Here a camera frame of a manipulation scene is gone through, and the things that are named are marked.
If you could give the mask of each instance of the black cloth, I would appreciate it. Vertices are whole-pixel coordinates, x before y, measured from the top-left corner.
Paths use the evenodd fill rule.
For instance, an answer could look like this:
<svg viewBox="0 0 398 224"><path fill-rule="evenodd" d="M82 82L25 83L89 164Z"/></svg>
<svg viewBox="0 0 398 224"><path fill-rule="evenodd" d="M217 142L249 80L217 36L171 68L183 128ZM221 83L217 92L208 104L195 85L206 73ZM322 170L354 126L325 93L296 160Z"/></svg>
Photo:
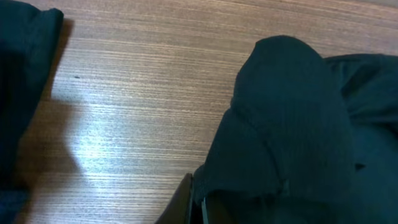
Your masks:
<svg viewBox="0 0 398 224"><path fill-rule="evenodd" d="M260 40L194 174L239 223L398 223L398 57Z"/></svg>
<svg viewBox="0 0 398 224"><path fill-rule="evenodd" d="M17 145L47 81L62 22L57 9L0 1L0 223L11 223L27 198L12 184Z"/></svg>

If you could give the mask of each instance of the dark green jacket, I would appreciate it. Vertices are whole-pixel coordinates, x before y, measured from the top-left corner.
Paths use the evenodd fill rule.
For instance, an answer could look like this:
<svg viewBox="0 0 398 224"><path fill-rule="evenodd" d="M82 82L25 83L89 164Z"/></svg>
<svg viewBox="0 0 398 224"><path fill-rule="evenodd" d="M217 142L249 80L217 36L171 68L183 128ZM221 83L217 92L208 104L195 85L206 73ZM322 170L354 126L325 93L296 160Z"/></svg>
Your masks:
<svg viewBox="0 0 398 224"><path fill-rule="evenodd" d="M398 58L259 41L236 77L194 200L239 223L398 223Z"/></svg>
<svg viewBox="0 0 398 224"><path fill-rule="evenodd" d="M27 194L12 184L18 140L47 81L63 14L0 1L0 223L10 223Z"/></svg>

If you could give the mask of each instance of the dark green cloth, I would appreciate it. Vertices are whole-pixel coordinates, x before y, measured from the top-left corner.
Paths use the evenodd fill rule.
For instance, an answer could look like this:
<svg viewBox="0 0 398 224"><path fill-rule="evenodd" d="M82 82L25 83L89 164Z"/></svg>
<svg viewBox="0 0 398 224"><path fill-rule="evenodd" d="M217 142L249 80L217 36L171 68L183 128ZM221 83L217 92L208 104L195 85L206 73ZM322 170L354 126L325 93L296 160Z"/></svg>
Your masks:
<svg viewBox="0 0 398 224"><path fill-rule="evenodd" d="M0 223L12 222L27 197L11 181L17 145L47 81L62 21L57 9L0 1Z"/></svg>
<svg viewBox="0 0 398 224"><path fill-rule="evenodd" d="M239 223L398 223L397 124L398 57L260 40L194 200L217 195Z"/></svg>

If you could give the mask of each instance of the wooden table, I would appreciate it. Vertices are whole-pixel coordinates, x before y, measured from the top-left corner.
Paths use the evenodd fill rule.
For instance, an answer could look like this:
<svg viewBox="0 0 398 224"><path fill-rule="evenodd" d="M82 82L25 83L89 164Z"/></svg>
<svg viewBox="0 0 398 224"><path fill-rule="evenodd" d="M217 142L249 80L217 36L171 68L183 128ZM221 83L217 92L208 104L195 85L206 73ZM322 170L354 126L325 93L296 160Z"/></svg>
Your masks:
<svg viewBox="0 0 398 224"><path fill-rule="evenodd" d="M65 14L19 223L153 223L208 152L254 43L398 54L394 0L28 0Z"/></svg>

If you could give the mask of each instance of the dark green fabric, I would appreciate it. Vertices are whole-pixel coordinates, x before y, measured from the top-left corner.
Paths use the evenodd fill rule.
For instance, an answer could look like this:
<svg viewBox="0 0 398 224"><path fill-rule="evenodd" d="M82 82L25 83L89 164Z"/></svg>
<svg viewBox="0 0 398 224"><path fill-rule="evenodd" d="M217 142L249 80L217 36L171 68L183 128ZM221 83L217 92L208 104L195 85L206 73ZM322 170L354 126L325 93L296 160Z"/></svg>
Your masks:
<svg viewBox="0 0 398 224"><path fill-rule="evenodd" d="M0 1L0 223L12 222L27 197L11 184L17 144L47 81L62 21L57 9Z"/></svg>
<svg viewBox="0 0 398 224"><path fill-rule="evenodd" d="M322 59L259 41L236 77L194 198L240 223L398 223L398 58Z"/></svg>

